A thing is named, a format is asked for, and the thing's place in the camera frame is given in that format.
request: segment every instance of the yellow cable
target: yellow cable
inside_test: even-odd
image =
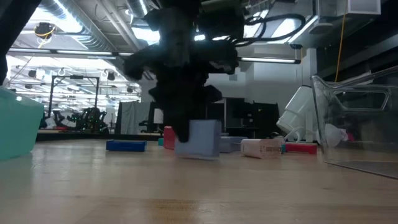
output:
[[[36,36],[39,36],[39,37],[46,37],[46,36],[52,34],[52,32],[54,32],[54,30],[55,30],[55,26],[52,28],[52,30],[51,30],[50,32],[48,32],[48,33],[46,33],[46,34],[37,34],[37,33],[36,33],[36,27],[35,27],[35,29],[34,29],[33,31],[35,32]]]
[[[346,1],[346,9],[345,9],[344,16],[343,16],[343,25],[341,26],[340,49],[338,51],[337,71],[336,71],[335,82],[337,82],[338,70],[340,69],[340,58],[341,58],[341,50],[343,48],[343,35],[344,35],[344,27],[346,24],[347,7],[348,7],[348,0]]]

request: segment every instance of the white wall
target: white wall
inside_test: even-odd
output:
[[[206,85],[213,85],[223,93],[223,97],[244,98],[246,77],[245,73],[241,72],[239,68],[236,69],[237,80],[229,80],[227,74],[209,74]]]
[[[279,113],[301,85],[310,85],[316,73],[316,51],[308,49],[300,65],[254,63],[246,72],[247,102],[277,103]]]

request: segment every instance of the blue rectangular block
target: blue rectangular block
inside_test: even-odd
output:
[[[222,136],[220,139],[220,152],[231,153],[241,150],[241,141],[247,137]]]
[[[191,120],[189,141],[175,140],[178,156],[211,159],[220,155],[221,123],[218,120]]]
[[[106,142],[106,150],[119,152],[145,152],[146,141],[115,141]]]

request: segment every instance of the fluorescent light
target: fluorescent light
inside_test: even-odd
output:
[[[144,1],[143,0],[139,0],[139,3],[141,5],[142,11],[144,12],[144,15],[146,15],[148,13],[148,10],[145,7]]]
[[[295,63],[293,59],[241,57],[242,62]]]
[[[131,56],[133,53],[119,53],[119,56],[128,57]]]
[[[228,36],[215,37],[215,38],[213,38],[213,40],[224,40],[227,37]]]
[[[105,55],[105,56],[112,55],[112,52],[91,52],[84,50],[58,50],[57,52],[60,54],[75,54],[75,55]]]
[[[22,52],[22,53],[51,53],[50,50],[45,49],[25,49],[25,48],[10,48],[8,52]]]
[[[204,34],[200,34],[200,35],[196,35],[193,39],[194,39],[194,41],[205,40],[206,36]]]
[[[137,39],[142,39],[148,42],[149,45],[158,43],[160,40],[159,31],[152,31],[150,29],[143,29],[133,27],[131,28]]]
[[[305,30],[307,30],[316,20],[318,20],[318,16],[314,16],[310,21],[307,22],[307,24],[303,27],[303,29],[301,29],[300,31],[298,31],[296,34],[293,35],[293,37],[291,37],[288,40],[288,43],[292,43],[293,41],[295,41],[300,35],[302,35],[304,33]]]

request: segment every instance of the pink object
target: pink object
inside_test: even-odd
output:
[[[317,145],[308,143],[286,143],[286,152],[307,152],[311,155],[317,154]]]
[[[278,139],[243,139],[241,142],[241,152],[248,157],[278,159],[281,150],[281,141]]]
[[[174,150],[175,133],[171,126],[164,127],[163,138],[164,138],[163,147],[165,147],[166,149]]]

